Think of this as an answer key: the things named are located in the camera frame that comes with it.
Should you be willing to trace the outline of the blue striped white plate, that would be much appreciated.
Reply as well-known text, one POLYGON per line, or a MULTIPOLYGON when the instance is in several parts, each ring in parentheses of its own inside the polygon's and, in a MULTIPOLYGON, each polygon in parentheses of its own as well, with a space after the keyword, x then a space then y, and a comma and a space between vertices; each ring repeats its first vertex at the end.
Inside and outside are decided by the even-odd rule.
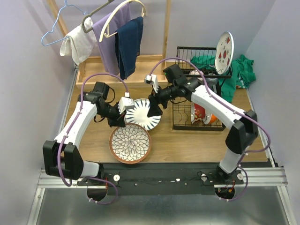
POLYGON ((161 121, 161 116, 148 117, 150 101, 146 98, 134 100, 134 108, 127 111, 124 121, 134 123, 149 131, 155 128, 161 121))

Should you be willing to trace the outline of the brown flower pattern plate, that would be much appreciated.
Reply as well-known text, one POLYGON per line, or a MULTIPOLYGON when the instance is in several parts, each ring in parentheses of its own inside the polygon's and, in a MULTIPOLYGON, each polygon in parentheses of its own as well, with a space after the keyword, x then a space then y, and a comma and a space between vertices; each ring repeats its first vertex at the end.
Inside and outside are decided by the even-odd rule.
POLYGON ((149 155, 151 137, 140 125, 127 123, 125 127, 118 127, 111 133, 109 148, 118 161, 136 164, 149 155))

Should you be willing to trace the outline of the white bowl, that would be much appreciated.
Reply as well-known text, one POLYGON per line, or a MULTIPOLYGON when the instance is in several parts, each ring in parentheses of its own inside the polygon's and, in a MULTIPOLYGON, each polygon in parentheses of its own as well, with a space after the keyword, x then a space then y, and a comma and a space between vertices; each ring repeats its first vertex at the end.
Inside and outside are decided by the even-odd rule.
POLYGON ((205 109, 195 103, 190 104, 191 123, 194 124, 197 121, 202 121, 205 117, 205 109))

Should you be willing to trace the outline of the pink ceramic mug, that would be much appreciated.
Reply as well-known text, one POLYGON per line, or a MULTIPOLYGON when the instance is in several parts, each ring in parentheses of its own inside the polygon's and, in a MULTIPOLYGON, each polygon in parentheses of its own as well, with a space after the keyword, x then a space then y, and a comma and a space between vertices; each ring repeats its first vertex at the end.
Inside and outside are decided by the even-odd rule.
POLYGON ((203 72, 202 71, 197 71, 197 70, 192 70, 189 72, 190 75, 193 75, 193 76, 202 76, 203 75, 203 72))

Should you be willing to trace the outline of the orange bowl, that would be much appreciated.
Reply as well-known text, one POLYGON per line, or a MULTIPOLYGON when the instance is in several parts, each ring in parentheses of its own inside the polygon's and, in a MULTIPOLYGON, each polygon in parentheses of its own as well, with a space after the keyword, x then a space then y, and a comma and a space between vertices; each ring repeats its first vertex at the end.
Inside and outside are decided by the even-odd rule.
POLYGON ((212 113, 205 114, 204 119, 203 119, 203 122, 205 125, 210 125, 217 121, 218 121, 218 118, 215 115, 213 115, 212 113))

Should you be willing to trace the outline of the grey ceramic mug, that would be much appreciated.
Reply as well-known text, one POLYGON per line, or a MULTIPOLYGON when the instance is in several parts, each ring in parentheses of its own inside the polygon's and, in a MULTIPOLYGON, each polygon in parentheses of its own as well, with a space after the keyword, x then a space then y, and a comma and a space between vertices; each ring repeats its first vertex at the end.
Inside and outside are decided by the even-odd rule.
POLYGON ((217 92, 217 88, 216 85, 218 83, 218 79, 216 77, 206 77, 206 82, 208 87, 213 91, 213 92, 217 92))

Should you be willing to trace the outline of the black wire dish rack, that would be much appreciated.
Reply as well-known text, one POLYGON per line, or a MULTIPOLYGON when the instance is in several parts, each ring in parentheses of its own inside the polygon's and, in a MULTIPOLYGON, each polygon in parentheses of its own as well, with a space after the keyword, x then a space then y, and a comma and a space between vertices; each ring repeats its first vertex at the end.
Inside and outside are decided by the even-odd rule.
POLYGON ((209 72, 204 70, 202 76, 193 76, 189 72, 192 70, 201 71, 195 66, 191 59, 196 56, 216 56, 215 47, 177 47, 176 52, 176 64, 180 67, 186 78, 194 84, 199 84, 195 88, 195 92, 192 93, 190 100, 184 97, 178 98, 172 105, 172 128, 174 130, 186 130, 186 131, 217 131, 221 132, 226 127, 232 125, 233 113, 230 112, 226 106, 224 100, 221 99, 221 87, 219 84, 219 79, 227 79, 232 76, 231 66, 223 74, 218 75, 216 69, 215 71, 209 72), (217 92, 213 92, 207 85, 206 77, 216 77, 218 83, 216 85, 217 92), (205 109, 205 114, 212 113, 218 118, 217 122, 210 125, 205 125, 203 120, 197 121, 194 124, 191 123, 191 113, 190 104, 198 104, 205 109))

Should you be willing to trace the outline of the watermelon pattern white plate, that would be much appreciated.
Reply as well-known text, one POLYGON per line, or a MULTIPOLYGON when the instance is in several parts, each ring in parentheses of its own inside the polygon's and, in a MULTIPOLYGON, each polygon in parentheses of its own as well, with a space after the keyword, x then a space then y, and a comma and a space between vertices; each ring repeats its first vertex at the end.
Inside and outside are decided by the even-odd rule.
POLYGON ((230 32, 224 32, 216 47, 215 69, 218 75, 223 75, 230 67, 234 54, 234 39, 230 32))

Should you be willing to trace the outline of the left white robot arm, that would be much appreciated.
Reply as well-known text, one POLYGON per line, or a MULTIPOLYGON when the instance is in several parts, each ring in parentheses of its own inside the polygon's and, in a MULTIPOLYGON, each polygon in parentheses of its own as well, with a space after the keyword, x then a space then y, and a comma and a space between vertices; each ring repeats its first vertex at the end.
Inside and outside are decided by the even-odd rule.
POLYGON ((109 90, 107 84, 97 82, 92 91, 82 92, 63 130, 53 141, 45 141, 43 157, 47 175, 71 180, 88 177, 93 185, 103 182, 100 164, 84 161, 78 148, 89 123, 97 116, 107 119, 110 127, 125 126, 125 114, 119 112, 118 104, 112 106, 107 101, 109 90))

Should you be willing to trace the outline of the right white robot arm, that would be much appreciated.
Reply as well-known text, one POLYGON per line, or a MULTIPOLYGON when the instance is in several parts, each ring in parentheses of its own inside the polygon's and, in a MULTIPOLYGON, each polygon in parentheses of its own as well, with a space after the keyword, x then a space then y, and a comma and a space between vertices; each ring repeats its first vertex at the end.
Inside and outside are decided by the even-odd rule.
POLYGON ((181 97, 200 105, 211 112, 229 129, 225 140, 227 151, 214 172, 215 179, 225 184, 233 178, 246 149, 258 137, 257 115, 254 111, 244 111, 226 102, 207 85, 206 80, 187 78, 177 64, 167 67, 165 76, 170 86, 161 88, 154 75, 146 75, 145 83, 152 85, 148 99, 150 109, 147 116, 161 116, 167 103, 181 97))

